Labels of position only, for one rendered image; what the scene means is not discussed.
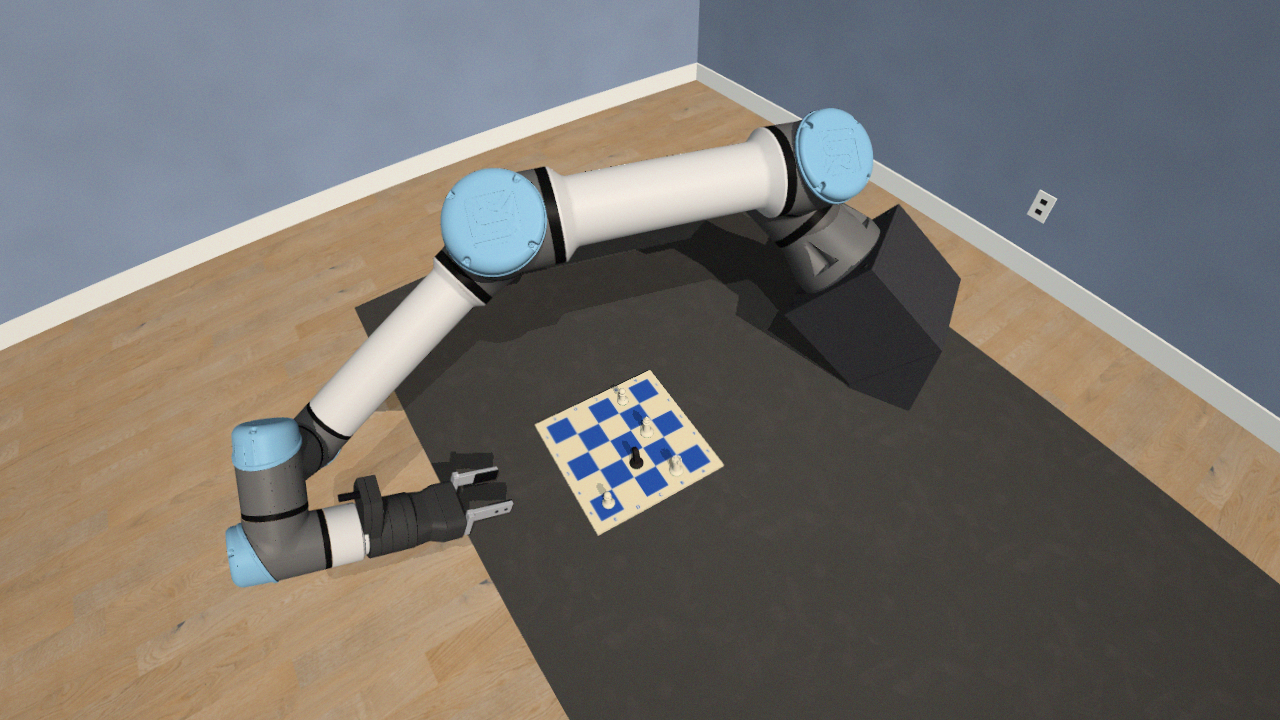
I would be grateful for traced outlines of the blue and cream chessboard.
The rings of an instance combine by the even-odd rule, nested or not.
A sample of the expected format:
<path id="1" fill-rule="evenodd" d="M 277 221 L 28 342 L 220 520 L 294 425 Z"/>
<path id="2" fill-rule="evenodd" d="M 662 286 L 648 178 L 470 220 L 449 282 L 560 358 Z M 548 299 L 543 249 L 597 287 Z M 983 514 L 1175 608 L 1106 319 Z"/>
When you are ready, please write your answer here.
<path id="1" fill-rule="evenodd" d="M 617 402 L 625 388 L 628 404 Z M 643 418 L 654 434 L 640 434 Z M 535 424 L 596 536 L 724 466 L 652 373 L 645 372 Z M 643 457 L 634 469 L 632 447 Z M 684 474 L 672 477 L 673 456 Z M 604 509 L 605 491 L 614 498 Z"/>

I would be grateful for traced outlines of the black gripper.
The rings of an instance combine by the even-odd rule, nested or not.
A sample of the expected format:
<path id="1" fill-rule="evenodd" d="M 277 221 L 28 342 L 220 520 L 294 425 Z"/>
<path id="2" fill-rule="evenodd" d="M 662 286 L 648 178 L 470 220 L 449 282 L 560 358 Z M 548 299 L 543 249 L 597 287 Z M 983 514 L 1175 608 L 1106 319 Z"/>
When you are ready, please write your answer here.
<path id="1" fill-rule="evenodd" d="M 356 478 L 353 492 L 338 495 L 339 502 L 355 498 L 355 503 L 323 509 L 328 533 L 330 529 L 332 568 L 362 561 L 365 555 L 374 559 L 429 541 L 460 539 L 470 534 L 474 521 L 509 512 L 512 498 L 470 509 L 465 516 L 456 495 L 458 486 L 494 480 L 498 471 L 498 468 L 461 474 L 452 471 L 451 480 L 419 492 L 387 496 L 381 496 L 375 475 Z"/>

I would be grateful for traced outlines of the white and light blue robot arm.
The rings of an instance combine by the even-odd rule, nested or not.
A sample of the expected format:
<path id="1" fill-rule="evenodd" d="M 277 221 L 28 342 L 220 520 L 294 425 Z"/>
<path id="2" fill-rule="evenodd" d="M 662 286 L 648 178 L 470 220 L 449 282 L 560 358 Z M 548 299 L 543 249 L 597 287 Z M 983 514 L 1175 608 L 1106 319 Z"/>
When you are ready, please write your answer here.
<path id="1" fill-rule="evenodd" d="M 332 568 L 326 519 L 323 509 L 308 511 L 306 480 L 472 307 L 524 272 L 568 263 L 582 245 L 746 211 L 785 252 L 797 284 L 817 293 L 879 240 L 879 227 L 845 204 L 872 169 L 867 131 L 826 108 L 753 129 L 745 143 L 571 176 L 549 167 L 465 176 L 443 202 L 445 246 L 433 272 L 294 419 L 232 430 L 241 510 L 225 533 L 232 580 L 260 585 Z"/>

